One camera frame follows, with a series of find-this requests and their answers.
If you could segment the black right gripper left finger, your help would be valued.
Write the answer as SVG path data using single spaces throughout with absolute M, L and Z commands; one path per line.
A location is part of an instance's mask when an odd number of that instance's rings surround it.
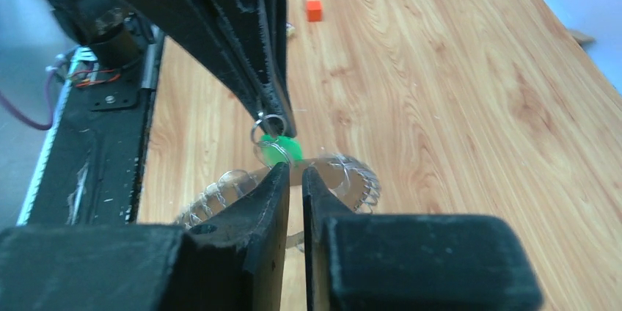
M 27 225 L 1 233 L 3 310 L 278 310 L 290 169 L 205 223 Z

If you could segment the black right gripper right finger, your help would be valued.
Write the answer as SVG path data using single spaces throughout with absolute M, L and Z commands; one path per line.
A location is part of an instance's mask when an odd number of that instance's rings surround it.
M 357 214 L 302 176 L 309 310 L 539 310 L 520 240 L 495 216 Z

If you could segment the green key tag with key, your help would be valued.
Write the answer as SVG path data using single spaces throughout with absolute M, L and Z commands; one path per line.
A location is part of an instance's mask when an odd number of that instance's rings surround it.
M 299 142 L 287 136 L 276 138 L 264 134 L 257 143 L 260 161 L 267 167 L 273 167 L 278 163 L 293 164 L 304 159 Z

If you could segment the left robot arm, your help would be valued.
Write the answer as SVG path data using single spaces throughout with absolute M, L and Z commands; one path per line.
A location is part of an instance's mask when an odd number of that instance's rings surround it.
M 77 43 L 131 64 L 131 13 L 155 24 L 209 70 L 270 134 L 296 135 L 287 86 L 287 0 L 47 0 Z

